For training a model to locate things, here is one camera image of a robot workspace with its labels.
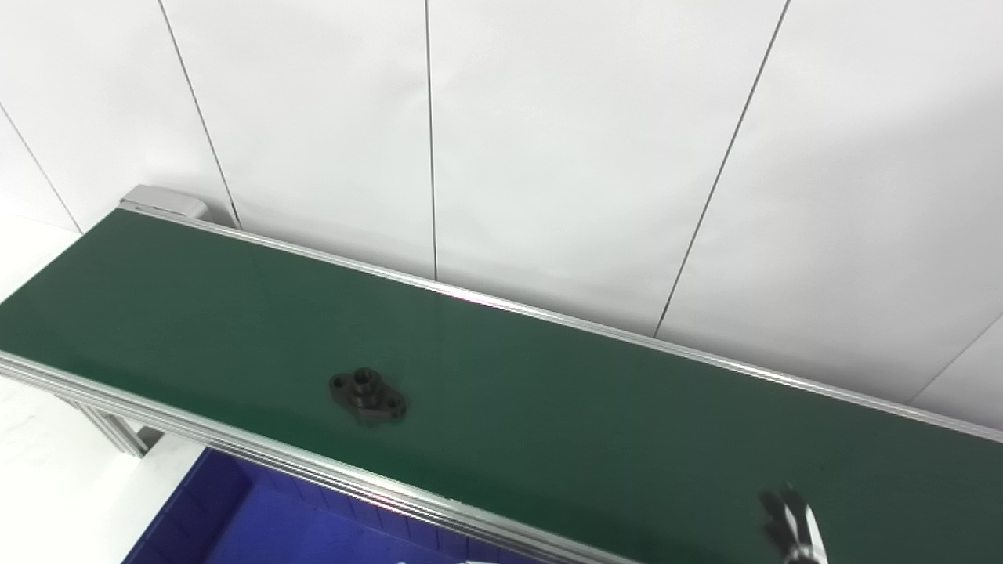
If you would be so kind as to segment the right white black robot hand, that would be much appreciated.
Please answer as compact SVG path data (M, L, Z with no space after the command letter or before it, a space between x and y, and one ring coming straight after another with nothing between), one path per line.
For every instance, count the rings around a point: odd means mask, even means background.
M759 502L767 516L762 531L780 553L782 563L830 561L816 514L796 489L787 485L779 490L763 490Z

